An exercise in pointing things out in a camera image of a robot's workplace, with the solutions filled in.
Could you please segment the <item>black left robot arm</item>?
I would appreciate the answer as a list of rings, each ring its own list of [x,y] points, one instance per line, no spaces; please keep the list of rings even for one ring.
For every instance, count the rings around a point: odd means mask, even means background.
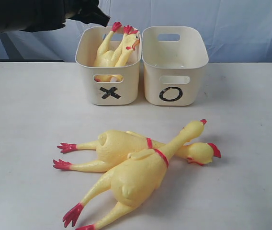
[[[0,0],[0,33],[53,31],[67,19],[106,27],[110,16],[98,0]]]

